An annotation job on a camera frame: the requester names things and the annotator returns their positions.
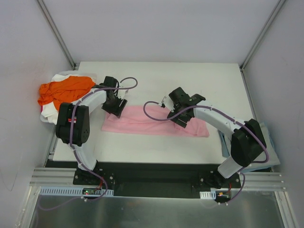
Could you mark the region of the pink t shirt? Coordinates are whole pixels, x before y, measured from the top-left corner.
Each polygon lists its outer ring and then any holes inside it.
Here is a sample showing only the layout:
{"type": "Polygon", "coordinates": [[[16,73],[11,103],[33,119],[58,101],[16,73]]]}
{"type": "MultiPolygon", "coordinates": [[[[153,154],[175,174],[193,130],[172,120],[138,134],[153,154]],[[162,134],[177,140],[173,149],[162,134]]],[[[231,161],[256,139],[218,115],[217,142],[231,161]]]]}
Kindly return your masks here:
{"type": "Polygon", "coordinates": [[[125,134],[209,137],[209,131],[203,120],[192,118],[183,128],[172,121],[159,122],[149,118],[140,105],[127,106],[120,118],[113,114],[106,114],[101,130],[125,134]]]}

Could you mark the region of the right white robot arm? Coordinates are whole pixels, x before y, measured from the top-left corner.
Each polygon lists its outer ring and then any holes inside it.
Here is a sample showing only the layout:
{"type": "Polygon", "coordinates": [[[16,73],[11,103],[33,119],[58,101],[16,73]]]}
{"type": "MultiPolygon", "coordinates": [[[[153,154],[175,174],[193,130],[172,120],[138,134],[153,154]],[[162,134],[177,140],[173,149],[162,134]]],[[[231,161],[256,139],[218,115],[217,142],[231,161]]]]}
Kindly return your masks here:
{"type": "Polygon", "coordinates": [[[170,112],[168,119],[185,128],[192,118],[203,120],[217,128],[230,141],[230,155],[222,162],[213,176],[216,186],[223,188],[231,176],[253,163],[266,163],[269,153],[260,127],[255,119],[244,121],[219,110],[205,97],[189,96],[181,87],[162,100],[170,112]]]}

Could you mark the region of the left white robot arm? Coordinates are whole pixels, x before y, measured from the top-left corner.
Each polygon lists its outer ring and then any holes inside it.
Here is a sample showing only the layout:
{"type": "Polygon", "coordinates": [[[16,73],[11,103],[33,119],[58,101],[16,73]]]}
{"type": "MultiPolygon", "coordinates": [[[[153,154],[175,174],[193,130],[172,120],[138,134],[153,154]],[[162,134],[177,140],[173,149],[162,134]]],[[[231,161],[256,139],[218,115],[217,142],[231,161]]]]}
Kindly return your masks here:
{"type": "Polygon", "coordinates": [[[127,104],[122,81],[106,76],[88,93],[74,102],[63,102],[58,111],[56,137],[68,145],[74,154],[78,168],[86,171],[84,179],[91,185],[100,181],[101,174],[95,170],[97,159],[87,141],[90,137],[90,114],[98,107],[117,118],[121,117],[127,104]]]}

